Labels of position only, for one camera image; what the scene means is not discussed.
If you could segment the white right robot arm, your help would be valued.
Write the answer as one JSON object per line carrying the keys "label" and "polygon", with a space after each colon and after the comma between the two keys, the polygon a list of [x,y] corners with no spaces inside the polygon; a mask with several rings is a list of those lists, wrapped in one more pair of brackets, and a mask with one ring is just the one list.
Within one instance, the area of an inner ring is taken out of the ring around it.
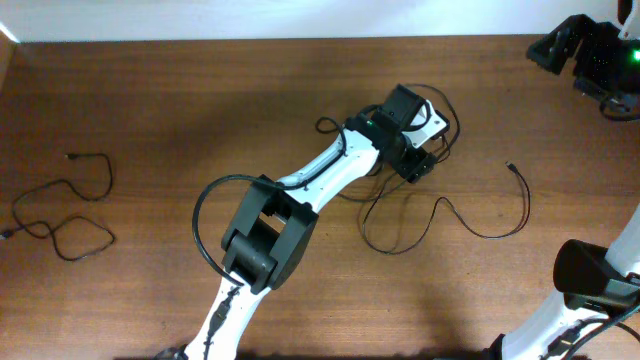
{"label": "white right robot arm", "polygon": [[[554,74],[574,58],[574,86],[597,100],[604,118],[638,121],[638,2],[619,9],[615,24],[572,15],[530,45],[526,56]],[[484,358],[571,359],[599,334],[624,327],[639,311],[639,217],[632,216],[609,247],[566,241],[554,263],[553,282],[536,312],[516,330],[499,335]]]}

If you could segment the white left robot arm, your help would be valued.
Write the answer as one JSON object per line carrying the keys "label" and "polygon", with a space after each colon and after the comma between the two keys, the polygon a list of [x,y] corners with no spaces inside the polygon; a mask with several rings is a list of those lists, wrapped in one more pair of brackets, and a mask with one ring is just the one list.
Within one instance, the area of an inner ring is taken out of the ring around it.
{"label": "white left robot arm", "polygon": [[214,303],[196,337],[164,353],[166,359],[233,359],[260,302],[295,271],[308,246],[321,209],[353,181],[381,162],[414,183],[437,158],[423,145],[444,134],[448,120],[432,103],[403,85],[381,104],[369,105],[337,125],[336,140],[297,172],[276,181],[235,174],[224,176],[199,195],[192,230],[207,196],[231,180],[249,182],[214,262],[201,238],[196,246],[221,276]]}

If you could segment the black cable long loop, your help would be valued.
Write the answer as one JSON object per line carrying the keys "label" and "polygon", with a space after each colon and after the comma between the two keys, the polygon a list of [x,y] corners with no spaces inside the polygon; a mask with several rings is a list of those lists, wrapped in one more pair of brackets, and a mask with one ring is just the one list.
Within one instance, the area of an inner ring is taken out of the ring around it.
{"label": "black cable long loop", "polygon": [[[450,111],[449,117],[431,101],[414,90],[423,88],[437,94]],[[365,106],[346,120],[346,128],[355,130],[372,141],[379,151],[377,161],[392,168],[401,181],[392,189],[382,189],[368,198],[355,198],[340,193],[339,198],[369,203],[382,199],[407,184],[414,184],[448,159],[451,148],[461,133],[456,110],[439,88],[424,83],[397,85],[381,104]]]}

